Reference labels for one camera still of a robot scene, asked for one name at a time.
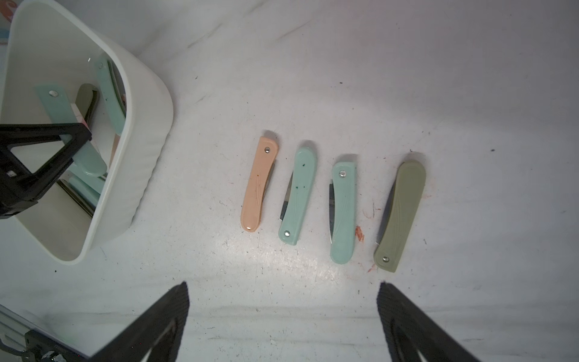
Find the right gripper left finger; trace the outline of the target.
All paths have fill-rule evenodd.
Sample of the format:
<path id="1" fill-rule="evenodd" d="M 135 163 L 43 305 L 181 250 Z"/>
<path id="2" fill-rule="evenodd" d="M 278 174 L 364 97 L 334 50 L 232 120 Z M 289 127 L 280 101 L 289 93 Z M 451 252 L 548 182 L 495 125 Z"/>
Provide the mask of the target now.
<path id="1" fill-rule="evenodd" d="M 171 288 L 91 361 L 175 361 L 188 318 L 187 283 Z"/>

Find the mint folding fruit knife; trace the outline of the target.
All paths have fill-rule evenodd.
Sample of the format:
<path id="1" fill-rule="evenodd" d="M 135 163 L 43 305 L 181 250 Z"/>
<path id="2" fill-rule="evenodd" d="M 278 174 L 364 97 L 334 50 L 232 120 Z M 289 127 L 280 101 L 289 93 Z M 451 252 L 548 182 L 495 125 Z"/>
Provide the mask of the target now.
<path id="1" fill-rule="evenodd" d="M 357 203 L 356 163 L 340 161 L 333 166 L 329 192 L 330 258 L 343 265 L 354 253 Z"/>
<path id="2" fill-rule="evenodd" d="M 315 181 L 318 160 L 312 148 L 300 147 L 294 158 L 293 172 L 280 212 L 278 237 L 295 246 L 299 240 Z"/>

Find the olive green folding fruit knife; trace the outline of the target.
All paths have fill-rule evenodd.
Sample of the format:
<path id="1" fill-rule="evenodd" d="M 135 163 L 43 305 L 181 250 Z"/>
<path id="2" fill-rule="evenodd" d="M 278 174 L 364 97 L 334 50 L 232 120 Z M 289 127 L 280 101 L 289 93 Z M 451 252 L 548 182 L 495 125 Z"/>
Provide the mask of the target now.
<path id="1" fill-rule="evenodd" d="M 425 167 L 416 160 L 397 169 L 378 230 L 373 260 L 382 270 L 394 273 L 400 263 L 419 209 L 426 184 Z"/>

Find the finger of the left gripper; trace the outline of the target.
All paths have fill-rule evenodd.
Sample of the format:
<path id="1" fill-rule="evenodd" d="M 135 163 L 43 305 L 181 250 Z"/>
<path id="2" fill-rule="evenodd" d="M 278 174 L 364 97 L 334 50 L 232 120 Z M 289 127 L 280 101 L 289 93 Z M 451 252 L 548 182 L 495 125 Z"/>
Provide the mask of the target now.
<path id="1" fill-rule="evenodd" d="M 1 218 L 36 205 L 72 164 L 72 143 L 65 145 L 37 171 L 31 172 L 12 148 L 60 141 L 66 128 L 55 124 L 1 126 Z"/>

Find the peach folding fruit knife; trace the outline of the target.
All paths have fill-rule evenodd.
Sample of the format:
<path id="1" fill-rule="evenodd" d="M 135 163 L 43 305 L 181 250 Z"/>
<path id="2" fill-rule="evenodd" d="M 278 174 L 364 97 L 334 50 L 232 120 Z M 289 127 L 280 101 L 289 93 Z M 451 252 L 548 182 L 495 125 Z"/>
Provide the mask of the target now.
<path id="1" fill-rule="evenodd" d="M 241 211 L 241 226 L 246 232 L 255 232 L 259 228 L 265 190 L 278 151 L 275 140 L 259 138 Z"/>

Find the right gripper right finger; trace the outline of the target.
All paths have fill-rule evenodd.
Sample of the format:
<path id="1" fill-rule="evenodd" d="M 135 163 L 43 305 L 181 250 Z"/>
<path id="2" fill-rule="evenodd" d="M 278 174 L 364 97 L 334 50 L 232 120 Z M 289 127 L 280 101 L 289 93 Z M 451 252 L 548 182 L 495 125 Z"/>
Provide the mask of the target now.
<path id="1" fill-rule="evenodd" d="M 477 361 L 390 283 L 377 296 L 378 315 L 392 361 Z"/>

